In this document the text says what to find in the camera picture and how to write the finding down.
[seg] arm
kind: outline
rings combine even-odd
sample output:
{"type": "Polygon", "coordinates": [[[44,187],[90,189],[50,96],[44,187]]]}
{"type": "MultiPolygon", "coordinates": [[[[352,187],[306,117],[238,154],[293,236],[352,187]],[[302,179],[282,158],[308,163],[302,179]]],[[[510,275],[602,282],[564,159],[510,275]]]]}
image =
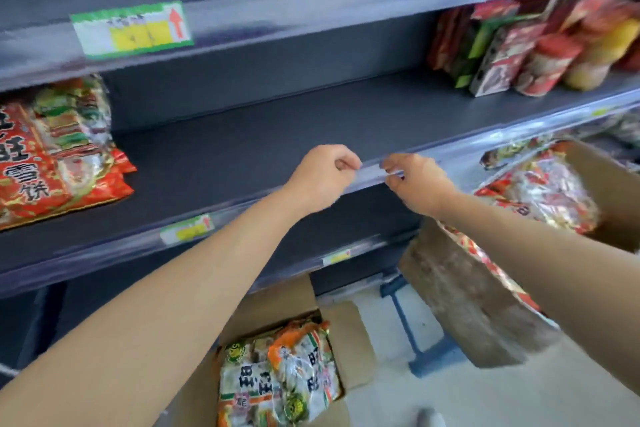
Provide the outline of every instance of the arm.
{"type": "Polygon", "coordinates": [[[283,188],[87,318],[0,391],[6,425],[151,426],[196,369],[289,229],[360,167],[307,154],[283,188]]]}
{"type": "Polygon", "coordinates": [[[415,212],[473,239],[594,360],[640,394],[640,259],[460,193],[433,161],[390,156],[387,184],[415,212]]]}

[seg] price tag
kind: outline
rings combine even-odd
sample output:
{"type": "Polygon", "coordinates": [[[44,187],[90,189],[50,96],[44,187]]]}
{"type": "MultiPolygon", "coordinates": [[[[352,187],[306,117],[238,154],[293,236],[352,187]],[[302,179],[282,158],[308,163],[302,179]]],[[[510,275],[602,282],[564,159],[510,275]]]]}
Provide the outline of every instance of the price tag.
{"type": "Polygon", "coordinates": [[[336,264],[341,261],[345,261],[351,258],[351,248],[347,248],[346,250],[340,250],[340,252],[332,253],[331,255],[327,255],[322,259],[322,263],[324,266],[336,264]]]}
{"type": "Polygon", "coordinates": [[[90,59],[193,45],[182,2],[72,14],[71,22],[85,56],[90,59]]]}
{"type": "Polygon", "coordinates": [[[604,115],[611,112],[611,108],[598,108],[598,110],[594,110],[591,112],[592,117],[603,117],[604,115]]]}
{"type": "Polygon", "coordinates": [[[165,245],[176,245],[208,235],[214,228],[211,216],[207,213],[166,227],[160,232],[160,238],[165,245]]]}

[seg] forearm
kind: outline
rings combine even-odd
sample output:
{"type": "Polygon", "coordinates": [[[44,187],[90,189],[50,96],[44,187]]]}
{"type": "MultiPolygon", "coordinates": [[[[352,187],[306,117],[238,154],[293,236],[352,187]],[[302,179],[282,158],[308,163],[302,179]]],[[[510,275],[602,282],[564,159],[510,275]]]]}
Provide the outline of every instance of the forearm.
{"type": "Polygon", "coordinates": [[[0,391],[0,418],[152,425],[302,215],[276,192],[134,284],[0,391]]]}
{"type": "Polygon", "coordinates": [[[640,392],[640,260],[634,255],[473,196],[444,220],[467,234],[598,363],[640,392]]]}

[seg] shoe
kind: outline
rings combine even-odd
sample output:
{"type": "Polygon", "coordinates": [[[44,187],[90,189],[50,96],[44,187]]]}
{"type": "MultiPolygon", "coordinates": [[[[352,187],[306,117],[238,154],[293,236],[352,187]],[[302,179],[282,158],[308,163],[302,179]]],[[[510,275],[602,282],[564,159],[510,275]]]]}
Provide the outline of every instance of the shoe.
{"type": "Polygon", "coordinates": [[[444,417],[437,413],[434,408],[423,408],[418,413],[417,427],[447,427],[444,417]]]}

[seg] right arm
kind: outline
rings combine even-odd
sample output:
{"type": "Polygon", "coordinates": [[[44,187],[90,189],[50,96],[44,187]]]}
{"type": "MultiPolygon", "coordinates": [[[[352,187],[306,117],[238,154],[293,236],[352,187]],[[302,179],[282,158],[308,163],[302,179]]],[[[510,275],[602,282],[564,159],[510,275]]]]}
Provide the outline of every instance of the right arm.
{"type": "Polygon", "coordinates": [[[394,154],[387,185],[474,240],[594,360],[640,394],[640,259],[463,194],[433,159],[394,154]]]}

